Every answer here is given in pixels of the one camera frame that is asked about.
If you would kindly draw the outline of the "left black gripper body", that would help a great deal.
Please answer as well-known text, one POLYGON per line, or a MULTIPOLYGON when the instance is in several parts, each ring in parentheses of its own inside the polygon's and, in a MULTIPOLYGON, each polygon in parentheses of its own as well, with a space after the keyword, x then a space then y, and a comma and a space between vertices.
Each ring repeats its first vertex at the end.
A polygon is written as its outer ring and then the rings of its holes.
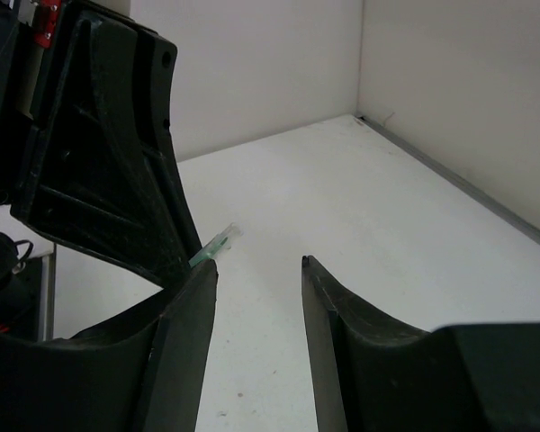
POLYGON ((30 207, 76 147, 74 1, 0 1, 0 205, 30 207))

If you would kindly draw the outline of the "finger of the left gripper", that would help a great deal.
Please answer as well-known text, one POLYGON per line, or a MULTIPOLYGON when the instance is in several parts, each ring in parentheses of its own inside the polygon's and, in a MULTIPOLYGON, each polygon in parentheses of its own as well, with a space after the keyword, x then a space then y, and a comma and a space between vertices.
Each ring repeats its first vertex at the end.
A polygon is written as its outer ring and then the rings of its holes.
POLYGON ((65 8, 47 51, 12 215, 55 243, 172 286, 201 243, 170 133, 177 48, 103 8, 65 8))

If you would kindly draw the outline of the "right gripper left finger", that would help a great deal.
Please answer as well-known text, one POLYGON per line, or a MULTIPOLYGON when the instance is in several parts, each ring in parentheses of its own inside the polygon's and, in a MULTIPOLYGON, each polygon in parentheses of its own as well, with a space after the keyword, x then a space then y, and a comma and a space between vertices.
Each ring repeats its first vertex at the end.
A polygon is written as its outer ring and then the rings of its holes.
POLYGON ((69 339, 0 333, 0 431, 192 431, 212 337, 212 261, 69 339))

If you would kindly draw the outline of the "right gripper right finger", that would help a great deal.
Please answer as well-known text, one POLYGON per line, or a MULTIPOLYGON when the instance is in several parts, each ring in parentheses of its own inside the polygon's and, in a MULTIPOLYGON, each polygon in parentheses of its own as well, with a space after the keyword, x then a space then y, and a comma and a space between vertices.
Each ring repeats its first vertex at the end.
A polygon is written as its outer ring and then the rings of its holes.
POLYGON ((427 332, 301 261, 321 431, 540 431, 540 322, 427 332))

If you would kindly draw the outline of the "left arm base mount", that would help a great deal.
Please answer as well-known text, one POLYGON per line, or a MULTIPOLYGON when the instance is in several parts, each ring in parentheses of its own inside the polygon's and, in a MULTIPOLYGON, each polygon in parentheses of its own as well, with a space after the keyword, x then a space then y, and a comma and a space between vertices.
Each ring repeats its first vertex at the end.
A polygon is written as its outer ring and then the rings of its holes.
POLYGON ((0 334, 53 338, 57 249, 35 252, 29 239, 0 232, 0 334))

